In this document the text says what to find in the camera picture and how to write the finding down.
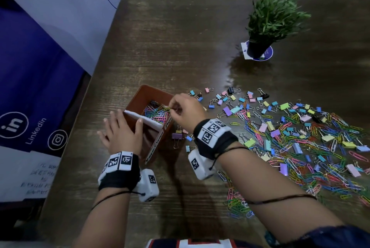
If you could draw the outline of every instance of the brown box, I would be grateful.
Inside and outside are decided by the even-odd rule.
[[[168,106],[172,97],[173,95],[167,92],[164,92],[162,90],[159,90],[157,88],[144,84],[140,86],[135,96],[132,98],[130,103],[128,103],[126,110],[135,112],[139,115],[144,115],[144,110],[146,106],[150,103],[150,101],[153,100],[162,105]],[[132,118],[130,115],[126,113],[124,113],[124,117],[127,120],[128,126],[134,132],[137,119]],[[163,124],[162,129],[159,132],[147,126],[146,124],[144,124],[143,147],[142,147],[142,151],[140,154],[141,164],[143,164],[144,161],[145,161],[145,164],[148,164],[158,144],[167,135],[167,133],[172,127],[172,124],[173,124],[173,120],[171,116],[167,118],[166,122]]]

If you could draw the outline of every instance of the green artificial plant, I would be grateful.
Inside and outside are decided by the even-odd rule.
[[[297,0],[256,0],[249,15],[250,40],[254,43],[272,44],[295,34],[299,25],[310,14],[298,11]]]

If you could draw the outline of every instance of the potted plant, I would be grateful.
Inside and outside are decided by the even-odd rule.
[[[256,0],[249,15],[247,54],[259,58],[269,46],[297,33],[299,25],[310,14],[298,11],[297,0]]]

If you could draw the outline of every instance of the forearm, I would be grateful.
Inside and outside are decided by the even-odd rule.
[[[104,188],[94,204],[127,188]],[[74,247],[124,247],[130,194],[119,194],[98,204],[89,214]]]
[[[241,146],[235,142],[230,147]],[[218,159],[241,195],[250,201],[264,201],[305,193],[268,163],[248,150],[232,150]],[[294,198],[275,203],[250,205],[259,220],[280,242],[303,236],[317,227],[343,223],[312,198]]]

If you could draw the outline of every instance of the wooden table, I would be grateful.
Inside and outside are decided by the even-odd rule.
[[[248,39],[252,0],[122,0],[46,200],[40,234],[56,245],[70,245],[78,235],[108,156],[96,131],[110,110],[126,107],[141,84],[172,94],[204,92],[205,87],[220,93],[230,85],[257,92],[261,87],[270,101],[300,98],[369,128],[370,0],[299,4],[312,15],[310,30],[273,44],[273,57],[255,62],[236,49]],[[204,105],[214,96],[205,96]],[[171,237],[263,244],[265,228],[257,218],[226,216],[227,188],[221,180],[196,179],[184,144],[174,150],[167,139],[160,146],[151,165],[160,195],[150,203],[132,197],[126,246]],[[344,221],[370,228],[369,209],[357,200],[349,205],[329,198],[327,205]]]

